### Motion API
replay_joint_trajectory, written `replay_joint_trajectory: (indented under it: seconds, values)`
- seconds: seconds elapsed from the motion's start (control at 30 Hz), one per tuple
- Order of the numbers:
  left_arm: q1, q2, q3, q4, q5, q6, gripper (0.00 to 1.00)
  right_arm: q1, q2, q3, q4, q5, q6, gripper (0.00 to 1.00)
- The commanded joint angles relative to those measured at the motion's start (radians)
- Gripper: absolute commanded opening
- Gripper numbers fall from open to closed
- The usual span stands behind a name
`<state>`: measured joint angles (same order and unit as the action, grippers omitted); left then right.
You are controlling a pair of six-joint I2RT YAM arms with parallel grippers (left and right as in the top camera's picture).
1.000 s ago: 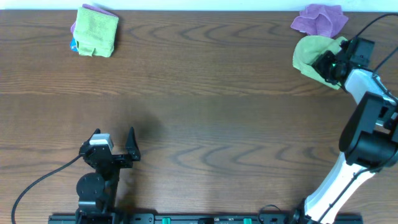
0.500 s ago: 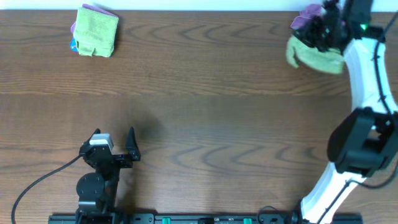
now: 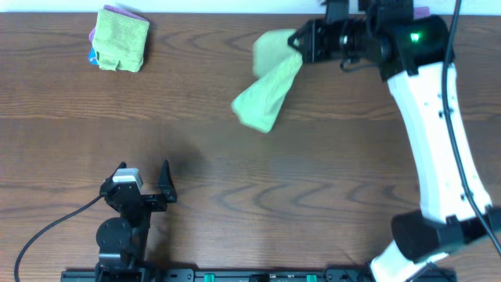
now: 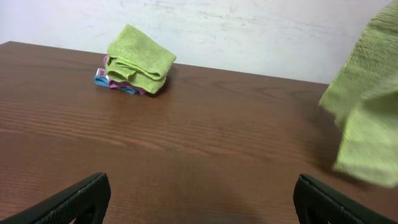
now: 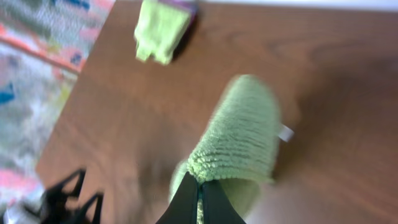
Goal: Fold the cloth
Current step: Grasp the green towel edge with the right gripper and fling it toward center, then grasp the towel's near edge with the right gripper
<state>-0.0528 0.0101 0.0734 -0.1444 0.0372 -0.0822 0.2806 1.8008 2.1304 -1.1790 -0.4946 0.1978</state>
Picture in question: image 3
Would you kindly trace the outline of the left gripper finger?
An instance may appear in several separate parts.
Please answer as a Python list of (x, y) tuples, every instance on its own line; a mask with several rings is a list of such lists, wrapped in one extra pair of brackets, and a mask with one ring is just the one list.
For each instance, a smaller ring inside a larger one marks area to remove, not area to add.
[(105, 182), (105, 183), (111, 183), (111, 182), (113, 182), (113, 177), (114, 177), (115, 173), (116, 173), (119, 169), (122, 169), (122, 168), (127, 168), (127, 164), (126, 164), (124, 161), (122, 161), (122, 162), (121, 162), (121, 163), (117, 166), (117, 168), (114, 170), (114, 172), (113, 172), (113, 173), (112, 173), (109, 177), (107, 177), (107, 178), (104, 180), (104, 182)]
[(157, 187), (164, 196), (167, 203), (175, 203), (177, 201), (177, 192), (171, 177), (170, 165), (168, 160), (164, 160), (160, 176), (157, 182)]

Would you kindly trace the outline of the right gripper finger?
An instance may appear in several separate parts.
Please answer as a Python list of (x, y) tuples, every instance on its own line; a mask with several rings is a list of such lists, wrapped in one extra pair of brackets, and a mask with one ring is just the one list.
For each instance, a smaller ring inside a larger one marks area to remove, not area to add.
[(289, 38), (288, 42), (301, 41), (303, 39), (311, 39), (314, 30), (314, 21), (309, 20), (300, 28), (298, 28)]
[(306, 39), (290, 39), (288, 45), (299, 52), (303, 57), (309, 55), (309, 40)]

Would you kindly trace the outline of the green microfiber cloth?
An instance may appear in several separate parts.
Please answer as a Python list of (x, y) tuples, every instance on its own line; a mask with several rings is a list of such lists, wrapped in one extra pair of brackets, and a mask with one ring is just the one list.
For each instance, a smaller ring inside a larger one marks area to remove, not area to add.
[(257, 78), (231, 104), (240, 123), (261, 133), (272, 130), (287, 93), (302, 67), (302, 55), (288, 45), (296, 31), (267, 31), (253, 44), (253, 74)]

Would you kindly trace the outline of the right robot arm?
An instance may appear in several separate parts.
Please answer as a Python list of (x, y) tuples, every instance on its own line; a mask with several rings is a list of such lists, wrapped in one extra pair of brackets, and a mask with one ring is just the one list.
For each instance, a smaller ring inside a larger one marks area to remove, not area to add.
[(369, 265), (375, 281), (410, 281), (430, 264), (500, 231), (478, 176), (456, 93), (449, 30), (439, 16), (386, 23), (308, 21), (288, 38), (306, 63), (368, 60), (398, 105), (420, 185), (420, 208), (396, 215), (393, 240)]

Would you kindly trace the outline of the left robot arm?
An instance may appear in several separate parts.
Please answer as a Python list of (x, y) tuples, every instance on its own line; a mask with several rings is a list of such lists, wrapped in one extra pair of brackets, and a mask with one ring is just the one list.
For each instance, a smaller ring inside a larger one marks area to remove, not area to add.
[(99, 262), (97, 281), (162, 281), (164, 271), (145, 261), (151, 215), (165, 212), (177, 201), (169, 162), (160, 170), (156, 194), (141, 193), (143, 181), (137, 168), (122, 162), (106, 178), (99, 195), (119, 216), (107, 219), (96, 232)]

